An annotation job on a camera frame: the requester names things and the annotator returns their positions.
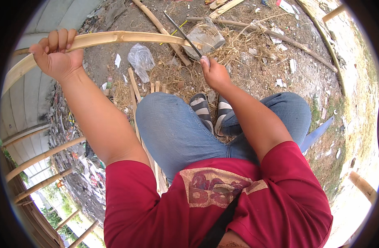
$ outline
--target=leg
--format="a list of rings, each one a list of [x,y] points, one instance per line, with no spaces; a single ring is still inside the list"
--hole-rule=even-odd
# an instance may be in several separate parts
[[[154,92],[146,96],[138,104],[136,121],[141,138],[169,183],[177,172],[194,162],[227,157],[228,146],[174,95]]]
[[[283,122],[298,146],[303,142],[311,124],[311,111],[307,102],[292,92],[282,92],[260,101],[272,110]],[[231,143],[231,156],[255,160],[255,154],[242,133],[239,122],[232,111],[222,121],[222,131],[226,135],[237,136]]]

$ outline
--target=plastic bag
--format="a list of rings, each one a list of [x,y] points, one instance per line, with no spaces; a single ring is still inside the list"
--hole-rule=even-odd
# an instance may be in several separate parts
[[[134,72],[140,77],[141,81],[149,82],[146,71],[151,70],[155,66],[154,58],[149,49],[137,43],[130,49],[128,61],[134,67]]]

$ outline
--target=sandal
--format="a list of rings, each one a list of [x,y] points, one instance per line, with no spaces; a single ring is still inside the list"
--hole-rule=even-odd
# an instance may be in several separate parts
[[[210,117],[209,106],[207,104],[206,95],[203,93],[198,93],[190,99],[190,106],[193,111],[198,115],[199,119],[201,119],[202,123],[205,127],[212,133],[213,132],[213,124],[212,119]]]
[[[224,117],[231,111],[232,111],[231,105],[228,103],[227,100],[225,100],[224,97],[220,95],[218,98],[217,122],[215,126],[215,132],[220,137],[224,136],[224,134],[221,133],[222,119],[224,119]]]

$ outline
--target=t-shirt sleeve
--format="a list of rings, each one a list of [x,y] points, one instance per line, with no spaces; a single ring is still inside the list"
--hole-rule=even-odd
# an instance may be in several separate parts
[[[106,168],[104,238],[107,247],[119,233],[146,216],[159,202],[156,181],[147,165],[119,161]]]
[[[264,178],[310,211],[331,213],[326,194],[295,142],[286,141],[272,148],[262,160],[261,171]]]

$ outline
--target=fist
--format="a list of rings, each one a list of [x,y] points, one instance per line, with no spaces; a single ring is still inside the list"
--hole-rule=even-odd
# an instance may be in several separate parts
[[[210,67],[204,59],[201,59],[200,62],[205,81],[212,89],[221,92],[224,88],[232,85],[225,66],[220,65],[214,59],[210,60]]]
[[[83,70],[83,49],[66,53],[76,35],[75,29],[52,31],[47,38],[42,38],[38,44],[29,48],[39,68],[58,82],[63,82]]]

